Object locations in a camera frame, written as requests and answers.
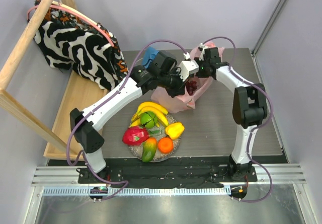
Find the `fake red grapes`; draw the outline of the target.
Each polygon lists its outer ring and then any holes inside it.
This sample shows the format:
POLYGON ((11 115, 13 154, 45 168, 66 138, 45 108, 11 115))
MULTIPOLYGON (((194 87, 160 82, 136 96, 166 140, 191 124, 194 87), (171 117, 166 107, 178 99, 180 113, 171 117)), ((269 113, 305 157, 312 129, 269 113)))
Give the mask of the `fake red grapes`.
POLYGON ((190 96, 194 95, 194 93, 198 90, 196 81, 188 81, 186 83, 186 90, 190 96))

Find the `pink plastic bag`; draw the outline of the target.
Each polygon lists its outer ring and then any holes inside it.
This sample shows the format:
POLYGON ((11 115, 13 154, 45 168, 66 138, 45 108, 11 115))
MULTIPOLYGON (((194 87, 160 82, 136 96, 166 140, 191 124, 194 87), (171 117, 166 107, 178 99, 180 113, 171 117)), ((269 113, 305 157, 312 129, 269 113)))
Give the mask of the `pink plastic bag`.
POLYGON ((193 90, 190 95, 188 90, 184 88, 184 94, 172 98, 168 95, 166 89, 157 87, 151 96, 151 100, 168 110, 169 113, 178 113, 184 110, 192 110, 196 108, 196 101, 208 90, 213 82, 212 77, 198 78, 193 76, 189 82, 195 81, 197 89, 193 90))

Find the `yellow fake banana bunch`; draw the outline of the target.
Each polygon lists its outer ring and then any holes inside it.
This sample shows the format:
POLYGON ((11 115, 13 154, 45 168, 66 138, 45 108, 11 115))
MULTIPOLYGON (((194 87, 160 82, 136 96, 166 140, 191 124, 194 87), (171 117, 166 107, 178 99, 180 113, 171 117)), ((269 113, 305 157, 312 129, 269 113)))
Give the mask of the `yellow fake banana bunch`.
POLYGON ((163 126, 168 126, 169 122, 166 118, 166 115, 168 115, 168 110, 154 102, 143 102, 141 103, 136 113, 131 118, 131 123, 134 123, 143 113, 152 112, 156 115, 157 119, 163 126))

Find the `single yellow fake banana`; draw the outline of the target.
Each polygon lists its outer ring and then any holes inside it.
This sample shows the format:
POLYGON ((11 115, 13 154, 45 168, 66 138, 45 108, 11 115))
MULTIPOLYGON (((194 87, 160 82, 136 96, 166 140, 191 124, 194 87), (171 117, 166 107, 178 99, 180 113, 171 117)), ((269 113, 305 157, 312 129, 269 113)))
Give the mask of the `single yellow fake banana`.
POLYGON ((140 126, 140 125, 141 125, 140 118, 138 118, 129 125, 129 128, 140 126))

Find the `yellow fake bell pepper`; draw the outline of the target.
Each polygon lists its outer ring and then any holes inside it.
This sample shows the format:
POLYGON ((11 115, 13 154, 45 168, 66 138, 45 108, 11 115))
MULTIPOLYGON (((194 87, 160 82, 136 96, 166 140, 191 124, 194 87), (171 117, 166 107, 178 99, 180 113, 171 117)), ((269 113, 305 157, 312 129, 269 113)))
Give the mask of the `yellow fake bell pepper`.
POLYGON ((180 122, 175 122, 170 124, 165 128, 165 133, 169 136, 172 140, 178 139, 182 133, 184 132, 185 127, 180 122))

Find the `red fake dragon fruit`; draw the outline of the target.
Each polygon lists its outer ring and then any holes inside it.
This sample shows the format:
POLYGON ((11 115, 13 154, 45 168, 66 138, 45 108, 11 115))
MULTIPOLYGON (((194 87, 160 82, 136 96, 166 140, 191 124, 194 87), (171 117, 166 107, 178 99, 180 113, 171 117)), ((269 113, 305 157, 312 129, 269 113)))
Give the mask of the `red fake dragon fruit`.
POLYGON ((141 126, 128 128, 122 137, 122 142, 130 146, 138 146, 151 137, 162 135, 161 129, 150 130, 141 126))

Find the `orange fake fruit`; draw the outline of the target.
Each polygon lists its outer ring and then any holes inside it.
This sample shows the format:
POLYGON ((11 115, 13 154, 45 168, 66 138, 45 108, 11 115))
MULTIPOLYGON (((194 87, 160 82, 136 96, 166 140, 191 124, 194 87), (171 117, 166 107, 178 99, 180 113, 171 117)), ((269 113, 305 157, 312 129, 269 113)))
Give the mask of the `orange fake fruit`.
POLYGON ((174 149, 174 144, 171 138, 161 138, 157 143, 158 150, 163 154, 168 154, 174 149))

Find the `green orange fake mango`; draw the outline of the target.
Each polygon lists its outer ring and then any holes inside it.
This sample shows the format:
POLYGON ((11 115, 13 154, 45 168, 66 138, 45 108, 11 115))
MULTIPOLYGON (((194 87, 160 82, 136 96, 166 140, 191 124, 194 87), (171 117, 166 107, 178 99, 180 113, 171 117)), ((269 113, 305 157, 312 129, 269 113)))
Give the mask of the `green orange fake mango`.
POLYGON ((141 160, 143 162, 150 162, 153 160, 157 149, 157 140, 153 137, 148 138, 143 143, 141 160))

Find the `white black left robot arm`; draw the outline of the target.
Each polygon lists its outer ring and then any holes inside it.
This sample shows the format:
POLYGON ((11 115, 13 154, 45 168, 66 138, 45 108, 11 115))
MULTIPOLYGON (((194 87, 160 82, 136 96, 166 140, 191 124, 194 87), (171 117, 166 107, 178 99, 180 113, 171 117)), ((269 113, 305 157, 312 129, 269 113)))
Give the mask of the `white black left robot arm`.
POLYGON ((151 62, 148 68, 133 64, 129 74, 110 93, 85 108, 83 111, 73 109, 70 113, 71 135, 82 146, 81 154, 90 170, 90 178, 96 183, 106 180, 106 162, 103 158, 102 146, 104 138, 99 130, 122 108, 133 100, 143 96, 147 91, 155 89, 158 85, 164 88, 179 89, 188 79, 189 75, 196 73, 199 66, 184 53, 184 60, 172 71, 175 74, 162 76, 161 67, 151 62))

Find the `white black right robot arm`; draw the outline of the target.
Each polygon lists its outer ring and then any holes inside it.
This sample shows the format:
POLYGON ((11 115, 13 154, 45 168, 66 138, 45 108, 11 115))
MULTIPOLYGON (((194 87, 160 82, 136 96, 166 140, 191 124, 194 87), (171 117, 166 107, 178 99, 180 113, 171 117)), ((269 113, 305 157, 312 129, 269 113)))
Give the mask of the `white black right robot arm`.
POLYGON ((227 175, 239 181, 252 170, 252 149, 258 127, 266 119, 268 110, 265 87, 254 84, 239 75, 227 62, 221 61, 219 49, 204 44, 195 57, 199 65, 197 77, 213 77, 233 93, 232 116, 237 125, 234 149, 229 156, 227 175))

